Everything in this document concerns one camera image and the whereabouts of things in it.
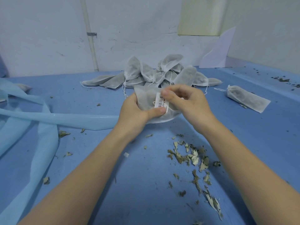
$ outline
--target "wall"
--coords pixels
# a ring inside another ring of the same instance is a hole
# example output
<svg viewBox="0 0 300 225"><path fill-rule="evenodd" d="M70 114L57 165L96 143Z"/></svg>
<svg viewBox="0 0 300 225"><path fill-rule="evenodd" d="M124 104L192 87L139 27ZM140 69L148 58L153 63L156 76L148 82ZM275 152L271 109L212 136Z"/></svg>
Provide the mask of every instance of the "wall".
<svg viewBox="0 0 300 225"><path fill-rule="evenodd" d="M300 73L300 0L231 0L223 31L236 26L228 55Z"/></svg>
<svg viewBox="0 0 300 225"><path fill-rule="evenodd" d="M99 70L123 70L137 58L155 68L167 54L198 65L218 37L178 36L182 0L86 0Z"/></svg>
<svg viewBox="0 0 300 225"><path fill-rule="evenodd" d="M79 0L0 0L10 76L94 71Z"/></svg>

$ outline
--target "person's right hand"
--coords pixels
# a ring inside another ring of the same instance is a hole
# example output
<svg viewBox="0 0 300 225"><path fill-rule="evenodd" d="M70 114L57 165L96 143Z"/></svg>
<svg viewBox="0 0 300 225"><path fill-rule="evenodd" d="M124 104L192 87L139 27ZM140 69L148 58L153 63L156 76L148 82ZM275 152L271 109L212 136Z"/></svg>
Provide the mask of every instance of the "person's right hand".
<svg viewBox="0 0 300 225"><path fill-rule="evenodd" d="M201 134L206 127L216 121L205 95L197 88L173 85L163 89L161 95L181 110L187 121Z"/></svg>

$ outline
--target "white pipe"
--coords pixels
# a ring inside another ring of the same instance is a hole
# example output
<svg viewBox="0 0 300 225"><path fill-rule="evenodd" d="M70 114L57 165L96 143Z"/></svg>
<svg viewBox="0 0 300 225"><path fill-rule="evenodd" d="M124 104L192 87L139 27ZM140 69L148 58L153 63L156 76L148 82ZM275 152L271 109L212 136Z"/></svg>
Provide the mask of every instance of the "white pipe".
<svg viewBox="0 0 300 225"><path fill-rule="evenodd" d="M91 31L90 21L88 19L88 9L86 7L86 2L85 2L85 0L80 0L80 3L81 3L81 7L82 7L82 13L83 13L83 18L84 18L86 32L91 33L92 31ZM94 42L93 42L93 37L92 36L88 36L88 42L89 42L90 48L91 48L94 69L95 69L95 71L99 71L98 63L97 63L97 59L96 59L95 48L94 48Z"/></svg>

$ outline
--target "barcode label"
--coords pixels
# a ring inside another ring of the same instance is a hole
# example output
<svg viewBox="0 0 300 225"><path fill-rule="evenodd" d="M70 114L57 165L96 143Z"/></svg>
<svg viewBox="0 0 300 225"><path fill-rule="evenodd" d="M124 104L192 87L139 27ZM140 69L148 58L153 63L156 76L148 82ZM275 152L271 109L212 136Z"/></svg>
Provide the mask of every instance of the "barcode label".
<svg viewBox="0 0 300 225"><path fill-rule="evenodd" d="M155 105L154 107L165 107L168 112L169 102L166 101L164 97L160 95L160 92L156 93Z"/></svg>

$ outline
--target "blue table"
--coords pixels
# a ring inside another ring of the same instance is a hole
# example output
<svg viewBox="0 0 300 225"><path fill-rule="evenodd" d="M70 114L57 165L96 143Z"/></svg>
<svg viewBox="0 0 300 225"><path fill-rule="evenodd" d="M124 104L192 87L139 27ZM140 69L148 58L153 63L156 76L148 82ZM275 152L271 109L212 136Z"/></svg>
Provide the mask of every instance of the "blue table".
<svg viewBox="0 0 300 225"><path fill-rule="evenodd" d="M217 88L226 89L229 84L238 85L271 100L260 114L244 109L213 87L208 88L206 95L216 117L281 178L300 191L300 88L274 80L271 76L285 75L291 79L292 84L300 83L300 77L251 63L243 68L200 71L207 77L215 77L224 82ZM9 80L32 86L30 94L42 96L53 113L118 115L124 101L120 88L87 89L79 84L80 81L97 75L99 73L92 72ZM0 103L0 108L4 107L5 104ZM27 101L20 102L19 107L28 112L41 110L40 105ZM38 187L26 212L38 204L110 132L85 130L80 133L81 129L63 126L59 126L59 129L71 134L60 139L56 153L58 158L54 157L45 174L50 177L50 184ZM176 134L183 134L184 137L172 140ZM178 140L185 140L197 147L204 145L210 161L218 160L204 137L195 132L182 116L167 123L147 125L135 142L125 148L124 152L128 152L129 157L120 156L92 214L90 224L192 224L196 220L205 224L255 224L223 167L210 166L208 170L212 185L209 186L209 191L219 199L224 215L223 221L220 221L217 212L205 202L204 196L198 196L195 185L189 182L193 180L191 171L198 170L198 167L188 167L167 157L167 150L173 149L173 142ZM37 124L33 122L28 132L0 158L0 212L27 184L36 144ZM63 157L66 152L73 155ZM179 146L179 152L185 155L185 148ZM173 173L177 173L180 179L177 180ZM205 175L198 171L197 174L200 178ZM173 184L172 189L169 188L169 181ZM178 196L178 192L183 190L186 190L186 195ZM196 200L200 201L199 205L195 204Z"/></svg>

